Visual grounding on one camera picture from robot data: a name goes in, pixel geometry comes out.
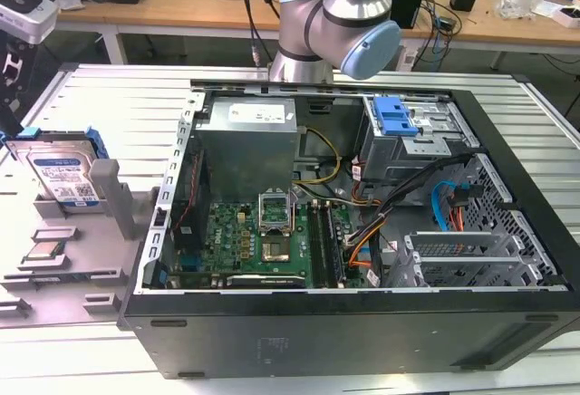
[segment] green circuit board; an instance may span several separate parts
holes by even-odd
[[[257,203],[212,204],[206,245],[200,261],[197,262],[196,271],[298,275],[305,279],[306,287],[313,287],[313,258],[307,205],[296,204],[293,206],[293,212],[286,213],[285,207],[272,204],[266,211],[268,221],[284,221],[290,216],[293,224],[292,234],[287,237],[261,236],[258,230]],[[343,236],[352,233],[352,224],[346,207],[334,207],[333,219],[336,234]],[[318,242],[323,241],[321,236],[316,239]],[[267,253],[266,250],[270,249],[274,256]],[[181,269],[184,271],[188,271],[184,266],[186,260],[187,257],[182,256]]]

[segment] motherboard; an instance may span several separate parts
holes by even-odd
[[[343,243],[353,231],[348,207],[313,203],[288,206],[261,205],[261,201],[212,204],[203,250],[190,253],[184,249],[179,255],[181,286],[344,285]],[[265,221],[289,227],[266,230]]]

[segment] wooden table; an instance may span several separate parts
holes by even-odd
[[[450,0],[435,0],[450,8]],[[564,28],[552,19],[537,15],[534,19],[504,20],[495,13],[499,0],[477,0],[471,12],[455,12],[463,23],[461,32],[451,41],[451,48],[498,51],[492,68],[497,68],[505,52],[523,53],[567,53],[580,54],[580,30]],[[562,5],[566,0],[547,0]],[[437,10],[439,15],[453,17],[446,10]],[[428,33],[431,20],[425,10],[420,10],[416,28]],[[406,41],[401,58],[407,67],[425,41]]]
[[[263,39],[278,39],[279,22],[262,0],[251,0],[254,23]],[[86,4],[59,16],[57,29],[100,33],[111,63],[125,64],[121,34],[249,37],[242,0],[141,0],[137,5]],[[420,28],[405,30],[406,38],[425,36]]]
[[[449,0],[436,1],[449,6]],[[580,54],[579,30],[564,28],[542,16],[536,16],[534,20],[503,20],[495,14],[497,2],[477,0],[470,13],[457,12],[463,28],[450,47]],[[277,40],[279,23],[270,7],[262,0],[252,0],[252,13],[262,37]],[[102,34],[111,62],[116,64],[127,62],[121,34],[249,37],[247,13],[241,0],[142,0],[137,5],[87,4],[84,10],[62,13],[57,28]],[[411,70],[430,29],[429,15],[420,10],[415,28],[403,30],[403,52],[397,70]]]

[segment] floor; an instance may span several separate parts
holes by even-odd
[[[61,63],[108,63],[102,41],[97,34],[53,33],[41,46],[36,63],[34,84],[18,110],[19,116],[32,105],[34,98],[56,73]],[[246,39],[223,39],[209,37],[181,38],[175,36],[125,35],[123,42],[131,63],[136,64],[187,64],[214,66],[252,66],[249,43]],[[267,41],[272,56],[276,54],[276,42]],[[494,53],[484,51],[453,50],[441,65],[440,72],[455,73],[517,73],[526,77],[561,111],[564,112],[580,92],[580,82],[575,76],[560,72],[538,54],[509,53],[499,70],[489,69]],[[565,61],[574,58],[557,55]],[[437,59],[425,53],[425,59]],[[387,67],[394,70],[396,58]],[[580,63],[557,64],[570,73],[580,74]],[[418,72],[432,72],[434,64],[419,62]],[[580,101],[568,116],[580,127]]]

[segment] ram slot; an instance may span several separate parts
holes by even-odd
[[[312,264],[312,280],[314,288],[324,288],[326,286],[326,281],[324,276],[323,249],[320,245],[318,209],[314,208],[309,203],[307,212],[308,238],[310,241],[310,258]]]
[[[342,280],[339,250],[337,248],[336,235],[334,234],[333,212],[330,207],[322,208],[322,235],[324,245],[324,257],[326,258],[326,277],[328,285],[336,288]]]

